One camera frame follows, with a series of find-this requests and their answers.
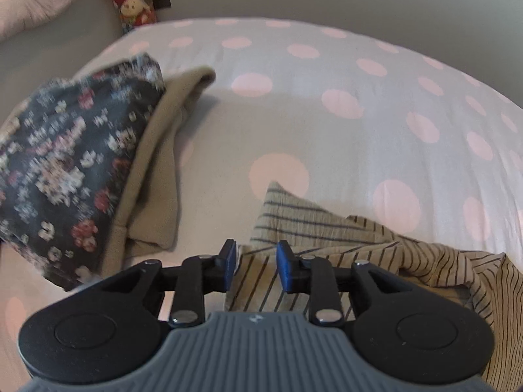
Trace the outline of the white pink-dotted bed sheet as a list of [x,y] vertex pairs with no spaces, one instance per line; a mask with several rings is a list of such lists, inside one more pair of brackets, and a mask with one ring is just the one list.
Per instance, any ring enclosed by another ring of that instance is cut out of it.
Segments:
[[340,217],[468,251],[487,280],[522,264],[522,110],[430,57],[285,20],[182,20],[110,45],[89,74],[147,52],[165,77],[211,66],[176,138],[180,209],[166,265],[227,238],[267,248],[291,226],[278,182]]

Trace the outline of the plain khaki garment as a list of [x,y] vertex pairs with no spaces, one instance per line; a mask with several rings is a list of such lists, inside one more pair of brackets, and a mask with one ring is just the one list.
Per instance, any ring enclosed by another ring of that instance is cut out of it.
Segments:
[[101,267],[103,278],[122,270],[132,257],[169,250],[177,238],[178,194],[175,139],[192,115],[215,71],[199,66],[166,82],[154,107],[112,220]]

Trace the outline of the dark floral garment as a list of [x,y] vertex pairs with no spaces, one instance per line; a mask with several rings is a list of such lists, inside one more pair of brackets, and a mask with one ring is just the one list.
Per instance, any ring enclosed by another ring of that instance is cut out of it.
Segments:
[[53,79],[1,132],[1,239],[71,290],[100,270],[137,146],[165,91],[147,54]]

